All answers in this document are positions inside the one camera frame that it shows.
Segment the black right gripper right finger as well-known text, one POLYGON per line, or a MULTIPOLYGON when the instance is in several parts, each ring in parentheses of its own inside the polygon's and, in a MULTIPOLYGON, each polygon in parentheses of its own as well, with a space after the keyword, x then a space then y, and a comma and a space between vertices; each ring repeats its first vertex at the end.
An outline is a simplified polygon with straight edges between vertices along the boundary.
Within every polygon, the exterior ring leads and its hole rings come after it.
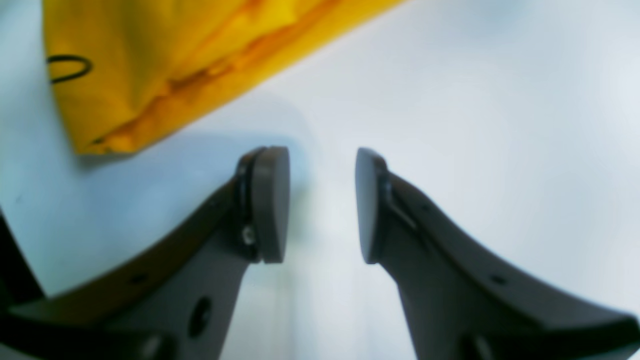
POLYGON ((629 360, 639 321, 558 289, 482 246, 361 147, 359 246, 397 285, 419 360, 629 360))

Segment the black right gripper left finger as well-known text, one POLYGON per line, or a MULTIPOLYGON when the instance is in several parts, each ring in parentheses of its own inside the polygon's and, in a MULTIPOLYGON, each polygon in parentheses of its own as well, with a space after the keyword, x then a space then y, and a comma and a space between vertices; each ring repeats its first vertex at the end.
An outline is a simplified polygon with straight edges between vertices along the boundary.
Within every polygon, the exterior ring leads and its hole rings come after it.
POLYGON ((290 151, 259 146, 151 248, 55 297, 1 310, 1 344, 37 360, 217 360, 243 276, 281 264, 290 151))

